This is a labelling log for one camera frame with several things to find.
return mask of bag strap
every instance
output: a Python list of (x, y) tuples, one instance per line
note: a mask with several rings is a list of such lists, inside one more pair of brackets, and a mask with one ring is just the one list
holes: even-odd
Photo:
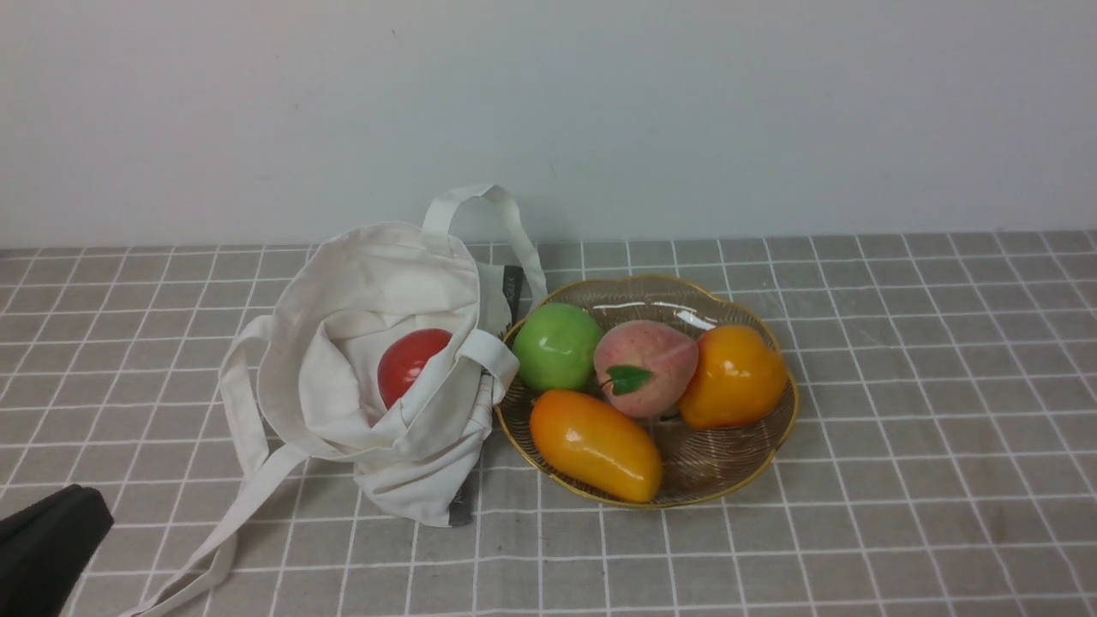
[(270, 453), (259, 404), (251, 390), (247, 350), (251, 343), (270, 344), (273, 329), (273, 315), (260, 315), (252, 319), (228, 348), (217, 374), (217, 388), (225, 404), (228, 431), (233, 436), (236, 458), (240, 461), (245, 478), (249, 471), (259, 469)]
[(510, 382), (518, 374), (518, 358), (505, 343), (488, 332), (475, 328), (457, 348), (457, 358), (468, 358), (487, 369), (495, 378), (491, 384), (491, 404), (498, 404), (507, 394)]
[[(219, 585), (228, 576), (236, 557), (236, 532), (270, 498), (294, 468), (309, 457), (308, 452), (292, 444), (282, 446), (268, 456), (270, 448), (267, 446), (259, 405), (251, 391), (245, 352), (248, 344), (270, 343), (273, 326), (274, 318), (271, 315), (256, 317), (248, 324), (229, 347), (218, 375), (229, 433), (233, 435), (240, 469), (244, 470), (244, 485), (236, 501), (179, 573), (165, 583), (156, 595), (123, 613), (121, 617), (161, 617)], [(211, 553), (214, 558), (207, 571), (184, 587), (172, 591), (189, 571)]]
[(482, 198), (495, 205), (499, 221), (502, 222), (502, 226), (507, 229), (507, 239), (510, 243), (510, 247), (514, 249), (518, 262), (525, 272), (525, 280), (530, 283), (530, 293), (533, 296), (533, 302), (530, 306), (541, 304), (541, 301), (547, 295), (545, 272), (541, 268), (541, 258), (538, 256), (538, 249), (530, 242), (530, 237), (525, 235), (525, 229), (522, 228), (522, 220), (518, 213), (518, 202), (502, 187), (498, 184), (464, 187), (444, 192), (434, 198), (434, 201), (430, 203), (430, 207), (427, 209), (427, 216), (422, 223), (423, 243), (426, 243), (427, 248), (430, 250), (452, 257), (453, 249), (450, 247), (449, 237), (453, 216), (463, 204), (477, 198)]
[[(285, 445), (274, 451), (269, 459), (259, 468), (257, 472), (247, 481), (236, 501), (228, 508), (225, 518), (214, 527), (210, 537), (202, 546), (194, 551), (194, 554), (186, 560), (179, 572), (171, 577), (160, 591), (142, 603), (136, 608), (127, 610), (121, 617), (162, 617), (169, 612), (186, 604), (192, 598), (219, 585), (228, 571), (233, 566), (233, 559), (236, 557), (236, 532), (247, 523), (259, 506), (271, 496), (281, 485), (285, 476), (290, 475), (295, 467), (308, 458), (308, 452), (293, 445)], [(181, 590), (171, 591), (183, 576), (195, 568), (195, 565), (214, 554), (210, 569), (200, 574), (194, 581)]]

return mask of peach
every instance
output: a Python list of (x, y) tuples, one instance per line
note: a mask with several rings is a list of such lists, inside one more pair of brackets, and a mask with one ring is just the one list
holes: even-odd
[(595, 372), (607, 401), (632, 417), (670, 408), (697, 370), (697, 341), (646, 319), (625, 322), (595, 348)]

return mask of fruit basket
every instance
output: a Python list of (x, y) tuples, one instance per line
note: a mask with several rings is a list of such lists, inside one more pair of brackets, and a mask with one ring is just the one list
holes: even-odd
[[(779, 349), (770, 329), (746, 308), (715, 298), (675, 277), (638, 276), (619, 280), (587, 280), (564, 287), (545, 303), (566, 303), (586, 311), (603, 329), (632, 321), (666, 324), (692, 338), (715, 326), (738, 324), (757, 330), (766, 345)], [(524, 325), (507, 333), (512, 346)], [(586, 393), (602, 397), (596, 379)], [(777, 407), (762, 419), (740, 427), (694, 430), (674, 411), (641, 420), (663, 458), (663, 481), (655, 498), (645, 503), (622, 501), (589, 484), (557, 472), (538, 451), (530, 431), (530, 413), (540, 392), (516, 378), (496, 415), (511, 444), (534, 467), (568, 490), (621, 507), (656, 509), (719, 498), (745, 486), (773, 460), (799, 415), (799, 392), (789, 373)]]

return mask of fake tomato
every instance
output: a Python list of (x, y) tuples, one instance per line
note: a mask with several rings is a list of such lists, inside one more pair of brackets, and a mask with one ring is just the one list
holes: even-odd
[(377, 364), (377, 388), (385, 408), (391, 408), (411, 388), (436, 354), (450, 344), (450, 333), (425, 328), (406, 334), (385, 349)]
[(550, 390), (533, 404), (530, 434), (561, 473), (626, 502), (649, 502), (663, 481), (655, 441), (629, 416), (593, 396)]
[(784, 394), (789, 371), (781, 352), (758, 330), (719, 326), (697, 341), (697, 372), (678, 400), (682, 419), (697, 430), (743, 426), (772, 412)]

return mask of green apple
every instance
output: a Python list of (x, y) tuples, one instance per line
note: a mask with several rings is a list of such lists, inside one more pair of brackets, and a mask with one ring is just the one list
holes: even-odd
[(534, 390), (580, 390), (595, 371), (602, 328), (583, 308), (552, 303), (525, 319), (514, 338), (518, 375)]

